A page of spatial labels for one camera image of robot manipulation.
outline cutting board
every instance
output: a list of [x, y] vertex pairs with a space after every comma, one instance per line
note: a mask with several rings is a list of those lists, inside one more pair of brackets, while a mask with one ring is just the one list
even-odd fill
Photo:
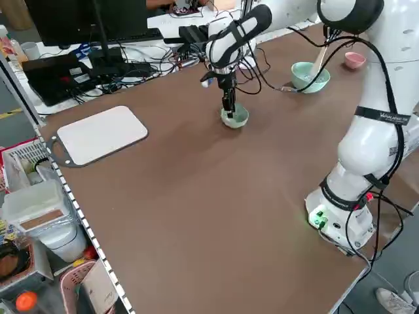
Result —
[[[148, 136], [147, 128], [126, 106], [118, 106], [61, 127], [46, 147], [66, 167], [84, 167]], [[61, 145], [64, 159], [54, 154]]]

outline computer monitor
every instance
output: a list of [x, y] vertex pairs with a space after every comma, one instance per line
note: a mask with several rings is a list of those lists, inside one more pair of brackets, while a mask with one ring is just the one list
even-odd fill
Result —
[[[45, 46], [100, 41], [91, 0], [25, 0]], [[97, 0], [107, 38], [147, 31], [146, 0]]]

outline green bowl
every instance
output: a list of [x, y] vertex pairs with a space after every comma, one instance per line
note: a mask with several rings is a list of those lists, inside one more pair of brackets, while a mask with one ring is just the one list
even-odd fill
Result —
[[[311, 62], [298, 62], [291, 67], [291, 72], [293, 73], [292, 82], [295, 88], [298, 88], [300, 90], [301, 88], [306, 87], [311, 82], [311, 79], [308, 76], [312, 67], [313, 63]], [[313, 85], [304, 90], [303, 93], [316, 93], [320, 91], [323, 87], [325, 87], [329, 81], [330, 73], [328, 72], [328, 70], [324, 69], [321, 72], [318, 79], [315, 81], [315, 83], [313, 83]]]
[[247, 111], [241, 104], [236, 103], [236, 112], [233, 114], [232, 118], [227, 116], [227, 112], [224, 108], [221, 109], [221, 120], [229, 128], [238, 129], [245, 126], [249, 120], [249, 111]]

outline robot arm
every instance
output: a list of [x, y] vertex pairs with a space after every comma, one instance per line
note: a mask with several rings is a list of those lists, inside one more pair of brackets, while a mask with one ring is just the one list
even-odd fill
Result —
[[397, 103], [397, 113], [391, 113], [388, 79], [371, 53], [358, 109], [373, 112], [375, 117], [355, 114], [338, 146], [337, 165], [306, 199], [309, 223], [351, 251], [353, 247], [364, 246], [374, 234], [372, 215], [365, 202], [359, 205], [360, 197], [371, 189], [371, 177], [381, 178], [392, 167], [396, 153], [400, 155], [400, 138], [392, 118], [410, 119], [403, 126], [407, 139], [405, 156], [419, 146], [419, 117], [415, 114], [410, 118], [419, 102], [416, 86], [419, 3], [412, 0], [262, 0], [239, 21], [225, 16], [212, 22], [206, 52], [213, 67], [211, 75], [217, 77], [219, 87], [225, 92], [224, 109], [232, 114], [235, 68], [242, 57], [241, 47], [257, 35], [301, 22], [316, 10], [323, 23], [333, 29], [354, 35], [367, 32], [386, 62]]
[[263, 33], [292, 26], [316, 13], [317, 0], [263, 0], [235, 22], [229, 15], [209, 25], [207, 56], [215, 69], [238, 59], [239, 50]]

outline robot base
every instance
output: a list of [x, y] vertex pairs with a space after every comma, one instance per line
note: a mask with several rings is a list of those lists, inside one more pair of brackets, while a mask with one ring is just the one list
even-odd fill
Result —
[[[308, 222], [317, 230], [324, 224], [321, 232], [336, 242], [346, 253], [352, 249], [346, 239], [346, 221], [350, 212], [343, 211], [329, 203], [321, 189], [312, 192], [306, 199]], [[348, 223], [348, 237], [355, 249], [362, 248], [375, 233], [373, 216], [367, 206], [355, 211]]]

